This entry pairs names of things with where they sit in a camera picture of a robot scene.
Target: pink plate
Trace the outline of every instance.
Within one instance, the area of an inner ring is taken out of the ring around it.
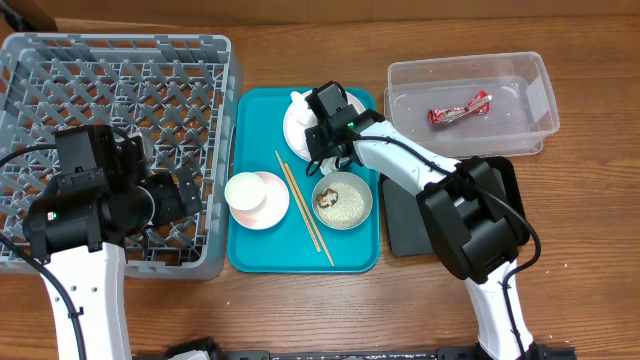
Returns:
[[[289,209],[289,189],[278,176],[257,171],[266,187],[264,201],[253,210],[240,211],[230,207],[231,215],[238,224],[251,230],[268,229],[282,220]]]

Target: brown object in bowl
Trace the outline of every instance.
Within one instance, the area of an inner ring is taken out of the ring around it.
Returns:
[[[326,209],[338,202],[338,193],[331,190],[331,188],[327,188],[325,191],[316,196],[316,200],[318,201],[318,206]]]

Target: plastic crate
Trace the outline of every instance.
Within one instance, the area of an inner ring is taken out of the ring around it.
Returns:
[[[222,270],[229,210],[224,186],[242,94],[242,69],[218,35],[15,34],[0,51],[0,156],[53,143],[56,130],[108,124],[153,144],[152,172],[187,166],[200,185],[198,215],[126,239],[132,277],[211,279]],[[22,219],[58,171],[55,150],[0,170],[0,228],[28,247]],[[0,246],[0,273],[33,272]]]

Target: white plate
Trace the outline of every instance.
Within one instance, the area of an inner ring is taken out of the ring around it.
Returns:
[[[311,94],[311,90],[306,91],[302,95],[307,97]],[[357,97],[347,92],[347,102],[349,105],[353,105],[356,108],[358,114],[362,114],[365,110],[364,105],[358,100]],[[284,140],[287,145],[298,157],[305,161],[311,161],[309,150],[307,148],[307,139],[304,136],[304,131],[310,127],[317,125],[317,120],[313,121],[311,125],[305,126],[298,122],[292,114],[293,103],[287,108],[287,112],[284,115],[284,121],[282,122],[282,132],[284,133]]]
[[[254,174],[264,181],[266,195],[258,208],[251,211],[239,211],[232,207],[231,216],[238,224],[251,230],[268,229],[282,220],[289,209],[289,189],[278,176],[258,171]]]

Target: red wrapper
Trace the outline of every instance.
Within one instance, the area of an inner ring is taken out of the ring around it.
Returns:
[[[469,104],[465,107],[456,107],[443,110],[429,110],[428,119],[429,124],[446,124],[454,120],[457,120],[465,115],[470,114],[487,114],[489,113],[489,101],[491,101],[491,95],[488,95],[484,91],[480,91]]]

